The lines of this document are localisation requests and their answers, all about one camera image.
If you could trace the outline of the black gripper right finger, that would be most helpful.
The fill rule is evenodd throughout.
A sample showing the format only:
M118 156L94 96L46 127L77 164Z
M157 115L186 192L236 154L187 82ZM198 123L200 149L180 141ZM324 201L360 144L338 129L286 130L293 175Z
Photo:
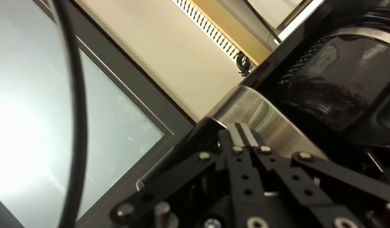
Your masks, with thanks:
M228 126L234 154L248 154L268 180L294 198L303 227L390 228L390 186L306 153L284 159L243 123Z

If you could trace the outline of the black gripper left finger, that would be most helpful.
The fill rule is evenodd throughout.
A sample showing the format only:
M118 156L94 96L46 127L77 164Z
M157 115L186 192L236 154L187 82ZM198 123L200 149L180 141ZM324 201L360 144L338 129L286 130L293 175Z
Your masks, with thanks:
M257 145L236 144L227 130L217 150L189 155L109 213L114 228L247 228L261 218L263 188Z

